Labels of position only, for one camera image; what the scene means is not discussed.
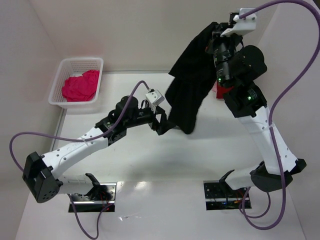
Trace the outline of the black t shirt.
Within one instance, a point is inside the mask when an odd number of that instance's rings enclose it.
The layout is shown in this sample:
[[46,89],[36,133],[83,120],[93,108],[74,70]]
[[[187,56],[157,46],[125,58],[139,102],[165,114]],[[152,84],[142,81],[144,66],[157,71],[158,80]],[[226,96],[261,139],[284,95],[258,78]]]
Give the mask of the black t shirt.
[[217,26],[212,22],[194,37],[169,71],[173,81],[165,93],[171,106],[168,121],[187,135],[194,131],[199,108],[217,80],[213,56],[206,53]]

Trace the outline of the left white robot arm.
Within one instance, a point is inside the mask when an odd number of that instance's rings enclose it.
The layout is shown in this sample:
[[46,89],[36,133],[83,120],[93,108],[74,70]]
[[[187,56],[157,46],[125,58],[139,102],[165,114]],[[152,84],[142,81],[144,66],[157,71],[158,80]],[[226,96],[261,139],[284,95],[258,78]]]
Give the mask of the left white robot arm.
[[37,152],[26,158],[22,179],[37,203],[45,203],[59,194],[82,195],[89,200],[99,200],[107,192],[107,187],[91,173],[66,176],[69,168],[103,150],[127,135],[129,128],[149,125],[159,136],[174,125],[167,120],[166,112],[160,107],[164,97],[153,91],[145,95],[142,103],[134,97],[124,96],[86,134],[54,151],[39,155]]

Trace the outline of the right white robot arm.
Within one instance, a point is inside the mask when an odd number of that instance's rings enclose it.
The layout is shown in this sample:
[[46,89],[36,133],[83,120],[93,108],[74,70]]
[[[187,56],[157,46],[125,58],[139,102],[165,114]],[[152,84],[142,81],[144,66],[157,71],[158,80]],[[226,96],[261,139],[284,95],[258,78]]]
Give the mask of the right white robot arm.
[[255,79],[267,71],[262,51],[243,43],[241,33],[224,31],[231,23],[216,23],[205,52],[213,56],[217,85],[229,88],[223,100],[233,116],[245,127],[255,142],[262,162],[253,167],[230,170],[220,180],[226,191],[257,187],[269,193],[286,188],[293,175],[300,173],[306,161],[297,158],[287,147],[275,124],[269,120],[270,109]]

